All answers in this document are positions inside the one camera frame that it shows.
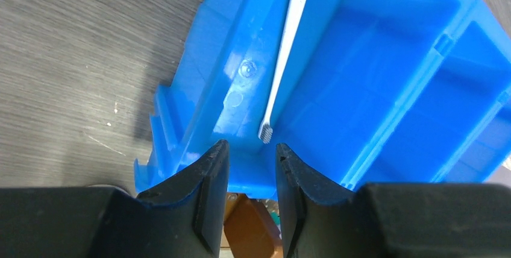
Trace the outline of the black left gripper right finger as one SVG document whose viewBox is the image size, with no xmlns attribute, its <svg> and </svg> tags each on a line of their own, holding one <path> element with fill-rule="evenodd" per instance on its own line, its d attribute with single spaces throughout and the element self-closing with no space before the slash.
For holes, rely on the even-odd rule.
<svg viewBox="0 0 511 258">
<path fill-rule="evenodd" d="M 367 183 L 351 191 L 276 147 L 285 257 L 509 257 L 510 189 Z"/>
</svg>

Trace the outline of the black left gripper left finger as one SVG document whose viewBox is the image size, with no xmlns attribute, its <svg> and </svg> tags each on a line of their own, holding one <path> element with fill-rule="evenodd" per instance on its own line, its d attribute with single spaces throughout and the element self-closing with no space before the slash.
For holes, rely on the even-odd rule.
<svg viewBox="0 0 511 258">
<path fill-rule="evenodd" d="M 115 187 L 1 189 L 2 257 L 218 257 L 230 168 L 217 141 L 132 197 Z"/>
</svg>

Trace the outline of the clear textured toothbrush holder rack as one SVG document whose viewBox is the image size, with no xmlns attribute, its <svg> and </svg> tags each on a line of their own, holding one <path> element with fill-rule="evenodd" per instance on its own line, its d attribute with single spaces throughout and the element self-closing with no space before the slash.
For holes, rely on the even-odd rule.
<svg viewBox="0 0 511 258">
<path fill-rule="evenodd" d="M 272 200 L 228 193 L 221 238 L 221 257 L 283 257 L 283 243 Z"/>
</svg>

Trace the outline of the blue plastic divided bin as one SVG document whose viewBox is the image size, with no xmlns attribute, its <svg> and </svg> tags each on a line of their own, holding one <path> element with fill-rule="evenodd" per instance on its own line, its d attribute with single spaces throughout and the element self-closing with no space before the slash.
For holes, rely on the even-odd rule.
<svg viewBox="0 0 511 258">
<path fill-rule="evenodd" d="M 510 39 L 483 0 L 307 0 L 271 115 L 288 0 L 204 0 L 158 86 L 141 192 L 214 143 L 230 192 L 276 198 L 275 147 L 348 189 L 481 182 L 510 154 Z"/>
</svg>

